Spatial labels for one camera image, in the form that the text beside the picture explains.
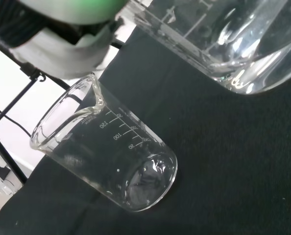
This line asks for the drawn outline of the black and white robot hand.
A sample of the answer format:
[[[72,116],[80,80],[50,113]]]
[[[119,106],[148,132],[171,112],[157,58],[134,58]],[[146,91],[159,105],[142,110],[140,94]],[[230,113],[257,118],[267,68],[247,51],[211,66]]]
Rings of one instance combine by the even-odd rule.
[[[63,80],[103,62],[125,0],[0,0],[0,44],[21,63]]]

